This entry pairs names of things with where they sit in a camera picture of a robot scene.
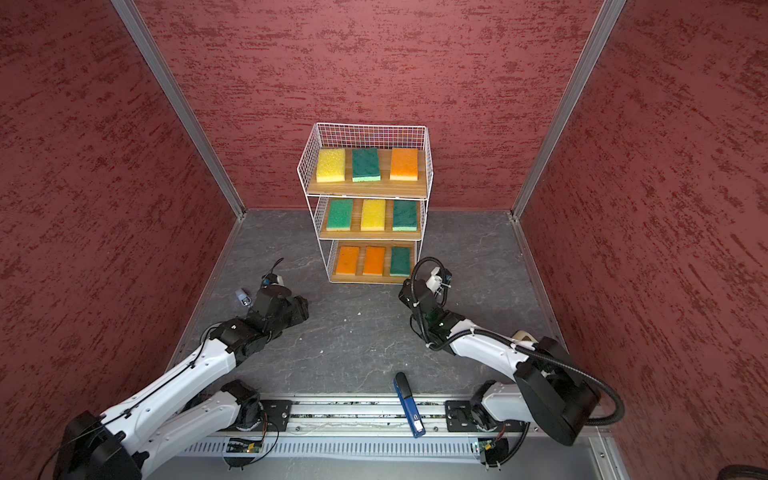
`sponge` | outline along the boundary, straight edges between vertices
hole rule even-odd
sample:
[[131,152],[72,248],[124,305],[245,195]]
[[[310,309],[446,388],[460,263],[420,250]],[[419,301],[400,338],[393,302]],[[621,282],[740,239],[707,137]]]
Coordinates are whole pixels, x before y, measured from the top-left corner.
[[383,232],[386,200],[366,198],[362,201],[361,232]]
[[334,198],[330,201],[326,231],[349,232],[352,226],[352,203],[351,198]]
[[357,148],[352,151],[352,181],[374,182],[382,179],[379,170],[379,151],[375,148]]
[[416,226],[416,205],[413,200],[395,200],[395,206],[392,209],[392,231],[394,232],[415,232]]
[[419,179],[419,151],[415,148],[393,148],[389,179],[417,181]]
[[363,275],[384,274],[384,250],[384,247],[366,247],[366,262],[362,266]]
[[392,260],[389,262],[390,276],[411,276],[411,249],[392,247]]
[[343,182],[346,170],[346,150],[321,148],[317,155],[317,183]]
[[336,275],[354,275],[357,273],[357,257],[360,247],[339,248],[339,261],[336,262]]

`yellow sponge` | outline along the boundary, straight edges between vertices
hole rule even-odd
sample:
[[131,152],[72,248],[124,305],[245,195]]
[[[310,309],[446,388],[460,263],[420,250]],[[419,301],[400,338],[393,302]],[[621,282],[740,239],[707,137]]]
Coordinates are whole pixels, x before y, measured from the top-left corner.
[[361,232],[383,232],[386,200],[366,198],[362,201]]
[[346,171],[346,150],[321,148],[317,156],[317,183],[343,182]]

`orange sponge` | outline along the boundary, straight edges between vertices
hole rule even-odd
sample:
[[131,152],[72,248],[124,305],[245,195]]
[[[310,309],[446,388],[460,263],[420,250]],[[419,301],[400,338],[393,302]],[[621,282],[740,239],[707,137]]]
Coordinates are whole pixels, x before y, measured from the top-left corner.
[[384,247],[366,247],[366,263],[362,267],[363,275],[381,276],[384,274]]
[[419,151],[415,148],[393,148],[389,179],[417,181],[419,179]]
[[357,273],[357,257],[360,247],[339,248],[339,261],[336,262],[336,275],[354,275]]

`wire shelf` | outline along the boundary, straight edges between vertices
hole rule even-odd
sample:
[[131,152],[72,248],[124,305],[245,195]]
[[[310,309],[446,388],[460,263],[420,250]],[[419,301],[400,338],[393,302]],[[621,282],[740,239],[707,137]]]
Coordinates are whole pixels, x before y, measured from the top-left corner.
[[[313,182],[315,169],[317,167],[317,158],[320,148],[378,148],[379,162],[382,168],[382,180],[380,182],[359,182],[354,185],[342,187],[326,187],[332,184],[318,184]],[[389,180],[389,158],[392,148],[415,148],[419,151],[419,181],[403,182]],[[315,235],[320,248],[320,254],[323,256],[326,273],[329,281],[334,282],[354,282],[354,283],[400,283],[394,277],[388,277],[387,281],[376,281],[375,277],[355,278],[353,280],[340,280],[335,277],[332,280],[333,270],[336,267],[336,257],[339,249],[339,242],[346,244],[350,240],[364,240],[371,243],[391,242],[390,245],[409,244],[412,245],[414,261],[421,256],[422,240],[427,222],[427,211],[429,209],[429,197],[432,194],[432,150],[429,143],[429,131],[424,126],[403,126],[403,125],[361,125],[361,124],[333,124],[317,123],[314,124],[310,132],[310,137],[304,147],[299,165],[296,168],[299,175],[307,207],[310,210]],[[343,239],[335,238],[339,235],[333,235],[323,230],[329,199],[331,197],[351,197],[351,198],[385,198],[385,199],[403,199],[419,202],[419,231],[417,233],[409,232],[403,234],[400,232],[382,232],[381,235],[365,232],[360,238],[354,233],[341,235]]]
[[[334,240],[333,252],[331,253],[331,261],[328,262],[326,271],[328,272],[328,280],[333,283],[384,283],[384,284],[400,284],[405,280],[406,276],[390,276],[389,265],[391,259],[392,247],[407,247],[411,249],[411,268],[419,261],[419,254],[421,253],[420,241],[401,241],[401,240]],[[339,275],[336,273],[336,258],[338,257],[338,249],[344,246],[359,247],[360,252],[357,257],[357,271],[354,275]],[[380,276],[367,276],[362,274],[363,264],[365,263],[366,248],[367,247],[385,247],[385,259],[384,259],[384,273]]]

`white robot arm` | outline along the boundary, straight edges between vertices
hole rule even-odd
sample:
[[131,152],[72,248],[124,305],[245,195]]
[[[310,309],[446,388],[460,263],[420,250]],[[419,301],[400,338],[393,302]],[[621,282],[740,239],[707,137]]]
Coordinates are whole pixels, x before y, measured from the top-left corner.
[[[416,279],[419,267],[426,262],[438,266],[427,280]],[[491,381],[477,391],[472,419],[480,429],[492,430],[505,420],[536,422],[554,440],[573,445],[583,426],[610,425],[621,419],[621,397],[605,382],[579,369],[553,339],[544,337],[536,342],[525,332],[513,337],[499,335],[444,310],[451,278],[439,260],[422,258],[403,282],[398,298],[411,310],[419,337],[428,348],[475,359],[517,384],[513,387]],[[589,415],[600,400],[601,390],[614,400],[616,411],[592,419]]]
[[306,300],[292,296],[281,280],[270,270],[246,317],[208,329],[197,349],[149,386],[98,417],[84,412],[72,420],[54,452],[58,459],[53,478],[140,480],[212,432],[232,424],[249,428],[266,422],[258,393],[239,381],[227,383],[200,405],[174,413],[284,329],[309,317]]

